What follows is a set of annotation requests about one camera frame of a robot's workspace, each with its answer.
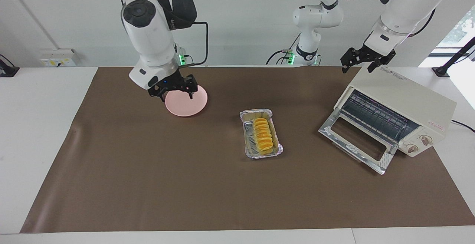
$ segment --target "black pole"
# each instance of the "black pole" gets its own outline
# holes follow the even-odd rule
[[[462,47],[459,52],[453,55],[453,57],[447,63],[445,63],[444,66],[433,67],[432,70],[438,77],[450,77],[447,74],[448,68],[450,68],[450,66],[456,63],[457,60],[460,59],[463,55],[465,55],[465,53],[467,53],[467,51],[469,51],[470,48],[472,48],[474,45],[475,45],[475,37],[472,38],[472,40],[468,41],[468,43],[464,47]]]
[[[10,67],[3,60],[0,60],[0,77],[14,77],[19,69],[19,67]]]

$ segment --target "white wall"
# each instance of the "white wall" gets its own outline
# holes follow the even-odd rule
[[[0,0],[0,53],[19,66],[40,66],[40,49],[74,48],[83,66],[134,65],[138,55],[120,21],[119,0]],[[316,0],[195,0],[198,20],[210,25],[210,65],[259,65],[298,34],[293,10]],[[397,48],[392,66],[416,67],[445,37],[475,0],[444,0],[424,33]],[[345,19],[321,29],[322,65],[338,65],[341,55],[360,48],[384,9],[378,0],[341,0]],[[35,24],[27,9],[41,26]],[[195,60],[204,56],[204,26],[174,31],[175,40]]]

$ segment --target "wire rack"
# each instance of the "wire rack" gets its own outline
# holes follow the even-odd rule
[[[382,140],[398,143],[419,124],[355,90],[343,105],[343,114]]]

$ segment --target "oven knob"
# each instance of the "oven knob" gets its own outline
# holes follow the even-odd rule
[[[414,145],[408,145],[407,146],[407,152],[410,154],[410,153],[414,153],[414,152],[417,152],[419,150],[419,148],[417,146],[414,146]]]
[[[420,141],[422,141],[422,144],[424,144],[424,146],[429,146],[430,144],[432,144],[432,139],[430,138],[430,136],[421,136]]]

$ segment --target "foil container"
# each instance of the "foil container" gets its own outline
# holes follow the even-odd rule
[[[272,112],[270,109],[250,109],[243,111],[239,114],[242,120],[242,126],[244,128],[244,142],[246,143],[246,155],[251,159],[268,158],[280,155],[284,150],[283,146],[279,143],[277,134],[275,133],[275,127],[272,121]],[[269,123],[270,133],[273,140],[272,151],[268,154],[261,154],[254,139],[254,120],[257,118],[264,118]]]

